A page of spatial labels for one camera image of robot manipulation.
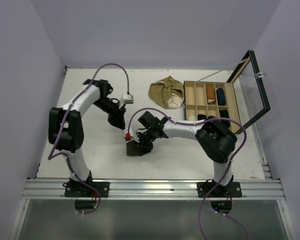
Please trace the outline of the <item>khaki underwear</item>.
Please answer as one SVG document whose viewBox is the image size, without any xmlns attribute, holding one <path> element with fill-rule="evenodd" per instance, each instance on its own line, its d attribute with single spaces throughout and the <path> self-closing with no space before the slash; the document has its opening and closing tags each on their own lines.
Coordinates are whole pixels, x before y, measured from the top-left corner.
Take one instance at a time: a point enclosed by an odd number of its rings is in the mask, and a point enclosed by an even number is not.
<svg viewBox="0 0 300 240">
<path fill-rule="evenodd" d="M 151 83 L 148 96 L 163 109 L 179 109 L 184 103 L 185 90 L 180 81 L 169 75 Z"/>
</svg>

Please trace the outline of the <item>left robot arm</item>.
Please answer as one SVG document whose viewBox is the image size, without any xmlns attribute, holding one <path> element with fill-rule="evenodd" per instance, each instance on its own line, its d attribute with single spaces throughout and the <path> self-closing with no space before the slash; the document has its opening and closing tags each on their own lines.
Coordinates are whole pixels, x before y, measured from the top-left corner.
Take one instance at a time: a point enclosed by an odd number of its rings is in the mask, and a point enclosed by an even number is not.
<svg viewBox="0 0 300 240">
<path fill-rule="evenodd" d="M 87 167 L 82 152 L 84 128 L 82 117 L 92 106 L 107 114 L 108 123 L 120 130 L 126 128 L 125 104 L 109 98 L 113 91 L 107 80 L 88 79 L 81 92 L 62 107 L 49 111 L 48 141 L 52 149 L 48 159 L 63 156 L 69 169 L 69 180 L 64 183 L 64 195 L 68 198 L 106 198 L 110 184 L 97 183 Z"/>
</svg>

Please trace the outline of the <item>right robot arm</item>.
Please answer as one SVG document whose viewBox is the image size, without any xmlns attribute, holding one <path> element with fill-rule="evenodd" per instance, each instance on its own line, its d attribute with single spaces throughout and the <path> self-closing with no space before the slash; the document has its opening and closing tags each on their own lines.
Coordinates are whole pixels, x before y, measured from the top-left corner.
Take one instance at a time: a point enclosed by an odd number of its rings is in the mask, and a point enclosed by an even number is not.
<svg viewBox="0 0 300 240">
<path fill-rule="evenodd" d="M 142 156 L 153 150 L 153 142 L 157 139 L 181 138 L 197 141 L 205 154 L 213 161 L 213 178 L 211 182 L 199 183 L 198 195 L 203 197 L 210 193 L 210 197 L 225 198 L 231 195 L 233 174 L 231 171 L 231 157 L 235 151 L 237 137 L 222 121 L 211 116 L 196 123 L 181 121 L 164 116 L 159 119 L 146 111 L 138 121 L 143 125 L 142 132 L 138 132 L 137 141 L 131 141 L 135 155 Z"/>
</svg>

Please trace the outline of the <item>brown underwear beige waistband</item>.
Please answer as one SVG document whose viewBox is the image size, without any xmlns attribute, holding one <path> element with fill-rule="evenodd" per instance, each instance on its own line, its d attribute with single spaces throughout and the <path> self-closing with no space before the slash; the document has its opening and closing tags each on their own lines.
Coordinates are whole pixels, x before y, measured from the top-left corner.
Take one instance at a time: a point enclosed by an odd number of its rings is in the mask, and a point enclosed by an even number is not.
<svg viewBox="0 0 300 240">
<path fill-rule="evenodd" d="M 126 143 L 126 155 L 129 157 L 140 157 L 150 153 L 151 151 L 151 147 L 141 144 L 135 140 L 131 140 Z"/>
</svg>

